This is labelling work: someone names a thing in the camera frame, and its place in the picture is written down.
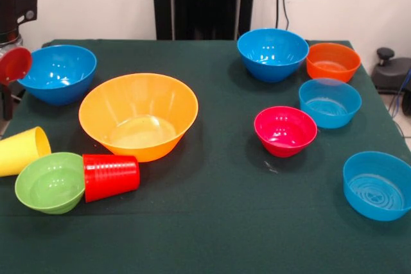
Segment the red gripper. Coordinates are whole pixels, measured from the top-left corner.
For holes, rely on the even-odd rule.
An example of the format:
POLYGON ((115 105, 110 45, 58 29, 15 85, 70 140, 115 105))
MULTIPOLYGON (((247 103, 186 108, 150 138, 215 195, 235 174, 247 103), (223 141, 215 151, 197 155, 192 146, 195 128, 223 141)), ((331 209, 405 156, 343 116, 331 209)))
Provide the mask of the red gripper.
MULTIPOLYGON (((31 65, 32 55, 25 47, 16 47, 7 51, 1 57, 1 83, 11 83, 23 79, 30 71, 31 65)), ((1 99, 3 118, 11 120, 13 117, 13 98, 7 85, 1 85, 1 99)))

